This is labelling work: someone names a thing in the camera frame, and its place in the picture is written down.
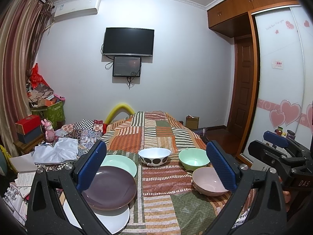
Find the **person's right hand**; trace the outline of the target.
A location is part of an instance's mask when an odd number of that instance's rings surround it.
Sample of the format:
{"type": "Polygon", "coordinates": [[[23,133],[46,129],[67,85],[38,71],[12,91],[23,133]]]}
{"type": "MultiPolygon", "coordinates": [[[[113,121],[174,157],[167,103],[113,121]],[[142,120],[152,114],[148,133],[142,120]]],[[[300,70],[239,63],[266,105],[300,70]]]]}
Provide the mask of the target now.
{"type": "Polygon", "coordinates": [[[283,196],[284,196],[284,202],[285,202],[285,208],[286,211],[288,212],[290,209],[290,202],[291,202],[291,193],[289,191],[283,191],[283,196]]]}

